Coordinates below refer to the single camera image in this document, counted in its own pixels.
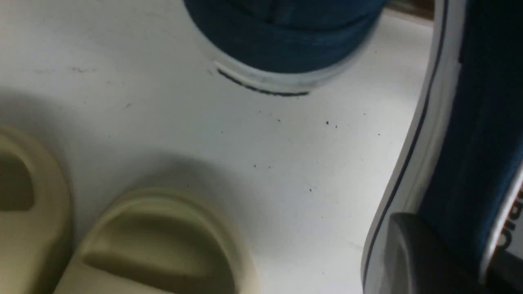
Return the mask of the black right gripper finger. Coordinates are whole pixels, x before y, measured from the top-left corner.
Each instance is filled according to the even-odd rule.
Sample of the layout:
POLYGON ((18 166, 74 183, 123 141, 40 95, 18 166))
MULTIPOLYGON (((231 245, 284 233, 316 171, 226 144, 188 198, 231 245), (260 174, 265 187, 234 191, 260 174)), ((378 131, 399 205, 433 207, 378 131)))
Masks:
POLYGON ((387 294, 489 294, 448 254, 413 214, 390 217, 386 241, 387 294))

